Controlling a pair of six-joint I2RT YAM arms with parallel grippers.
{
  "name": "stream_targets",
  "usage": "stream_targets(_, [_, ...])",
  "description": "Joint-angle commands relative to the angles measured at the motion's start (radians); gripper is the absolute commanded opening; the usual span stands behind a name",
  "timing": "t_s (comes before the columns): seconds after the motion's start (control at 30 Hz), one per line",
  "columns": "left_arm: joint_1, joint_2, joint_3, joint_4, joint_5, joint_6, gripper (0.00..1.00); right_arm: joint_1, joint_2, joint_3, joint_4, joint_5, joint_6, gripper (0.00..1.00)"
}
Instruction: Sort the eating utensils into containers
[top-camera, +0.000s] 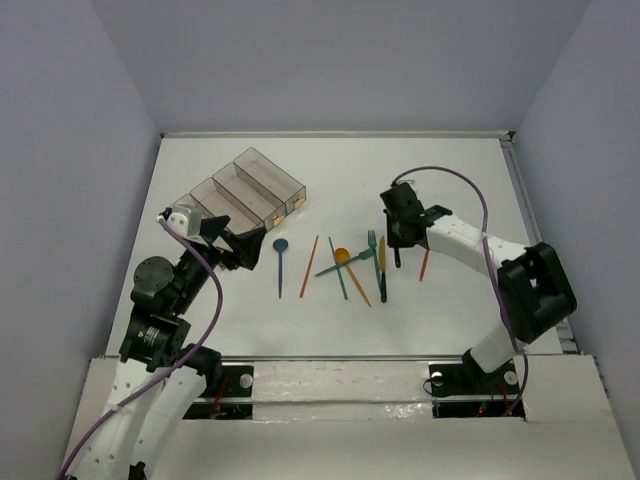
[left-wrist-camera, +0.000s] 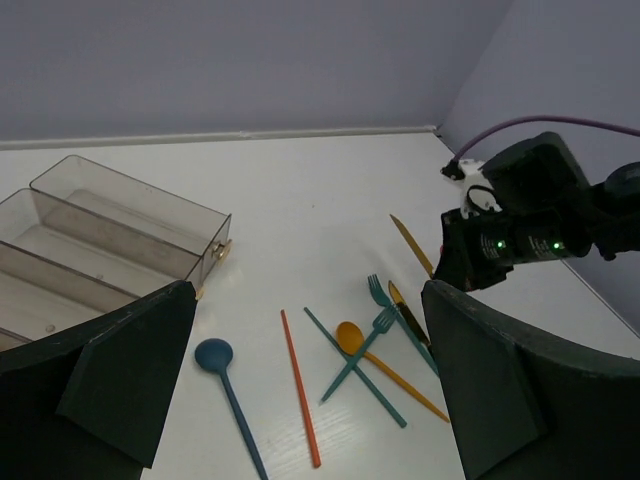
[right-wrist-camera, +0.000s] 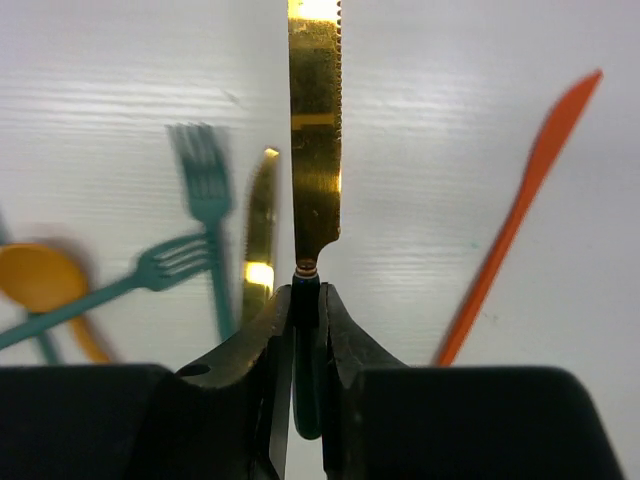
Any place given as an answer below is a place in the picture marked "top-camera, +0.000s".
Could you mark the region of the yellow knife green handle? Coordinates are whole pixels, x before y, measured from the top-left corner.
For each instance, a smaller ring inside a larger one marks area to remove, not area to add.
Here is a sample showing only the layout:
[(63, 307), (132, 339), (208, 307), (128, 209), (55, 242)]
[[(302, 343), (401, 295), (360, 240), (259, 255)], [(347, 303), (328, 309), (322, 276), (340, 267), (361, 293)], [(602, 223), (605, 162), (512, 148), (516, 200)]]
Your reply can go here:
[(386, 283), (386, 247), (385, 237), (382, 236), (378, 245), (378, 263), (380, 269), (379, 289), (381, 302), (387, 302), (387, 283)]

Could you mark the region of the teal fork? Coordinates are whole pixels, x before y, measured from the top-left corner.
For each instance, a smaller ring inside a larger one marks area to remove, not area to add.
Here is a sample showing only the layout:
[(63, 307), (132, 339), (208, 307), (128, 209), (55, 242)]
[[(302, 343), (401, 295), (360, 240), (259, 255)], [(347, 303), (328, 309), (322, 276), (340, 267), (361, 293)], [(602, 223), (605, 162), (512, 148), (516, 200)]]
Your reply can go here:
[(368, 231), (368, 245), (369, 245), (369, 248), (370, 248), (370, 250), (372, 252), (372, 258), (373, 258), (373, 261), (374, 261), (374, 268), (375, 268), (375, 272), (376, 272), (377, 283), (380, 283), (381, 272), (380, 272), (378, 256), (377, 256), (377, 239), (376, 239), (375, 231), (373, 229), (370, 229)]

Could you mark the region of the blue spoon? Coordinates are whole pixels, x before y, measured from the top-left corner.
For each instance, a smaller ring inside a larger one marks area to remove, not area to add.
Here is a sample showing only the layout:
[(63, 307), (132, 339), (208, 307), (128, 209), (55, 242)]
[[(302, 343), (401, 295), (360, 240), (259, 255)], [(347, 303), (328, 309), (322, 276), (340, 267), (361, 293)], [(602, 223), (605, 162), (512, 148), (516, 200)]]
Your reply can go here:
[(278, 298), (281, 299), (283, 292), (284, 275), (283, 255), (289, 246), (289, 242), (285, 238), (277, 238), (273, 241), (272, 246), (278, 254)]

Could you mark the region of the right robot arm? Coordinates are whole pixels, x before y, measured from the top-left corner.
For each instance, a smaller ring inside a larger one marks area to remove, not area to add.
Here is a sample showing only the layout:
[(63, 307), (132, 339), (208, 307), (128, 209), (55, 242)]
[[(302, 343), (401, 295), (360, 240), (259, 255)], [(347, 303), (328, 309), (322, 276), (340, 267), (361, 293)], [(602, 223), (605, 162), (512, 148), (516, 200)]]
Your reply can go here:
[(539, 242), (516, 244), (488, 235), (440, 205), (426, 208), (406, 183), (381, 194), (388, 246), (421, 246), (489, 278), (501, 319), (467, 350), (444, 383), (482, 392), (521, 347), (534, 343), (577, 308), (577, 299), (555, 249)]

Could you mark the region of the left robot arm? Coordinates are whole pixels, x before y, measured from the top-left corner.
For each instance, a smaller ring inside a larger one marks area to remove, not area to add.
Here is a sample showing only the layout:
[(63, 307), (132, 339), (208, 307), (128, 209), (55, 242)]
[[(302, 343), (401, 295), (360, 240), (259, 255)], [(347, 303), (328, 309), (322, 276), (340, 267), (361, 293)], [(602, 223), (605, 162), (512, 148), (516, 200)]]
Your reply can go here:
[(216, 267), (253, 270), (266, 230), (234, 234), (228, 216), (202, 218), (177, 208), (156, 221), (185, 251), (177, 263), (152, 256), (136, 267), (133, 308), (109, 396), (65, 460), (61, 479), (151, 478), (196, 398), (224, 387), (220, 353), (203, 340), (187, 343), (191, 326), (182, 316), (206, 281), (213, 281), (215, 311), (202, 335), (210, 336), (223, 306)]

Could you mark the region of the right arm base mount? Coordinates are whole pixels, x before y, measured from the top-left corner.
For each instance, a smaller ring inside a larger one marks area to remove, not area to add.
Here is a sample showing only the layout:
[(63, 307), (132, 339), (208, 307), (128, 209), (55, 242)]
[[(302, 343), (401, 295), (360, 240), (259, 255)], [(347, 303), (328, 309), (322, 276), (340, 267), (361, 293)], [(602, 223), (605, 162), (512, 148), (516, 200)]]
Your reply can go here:
[(436, 419), (525, 418), (523, 403), (514, 404), (520, 383), (513, 362), (478, 382), (465, 380), (462, 371), (462, 363), (429, 366), (422, 387), (431, 398)]

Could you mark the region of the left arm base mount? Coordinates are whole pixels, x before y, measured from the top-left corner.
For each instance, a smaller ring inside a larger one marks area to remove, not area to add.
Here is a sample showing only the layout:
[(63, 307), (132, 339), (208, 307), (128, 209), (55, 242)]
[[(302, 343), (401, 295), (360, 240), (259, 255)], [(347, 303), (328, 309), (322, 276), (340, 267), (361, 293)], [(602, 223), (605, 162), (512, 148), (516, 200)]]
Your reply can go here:
[(254, 366), (224, 363), (218, 384), (208, 387), (187, 409), (184, 420), (250, 420)]

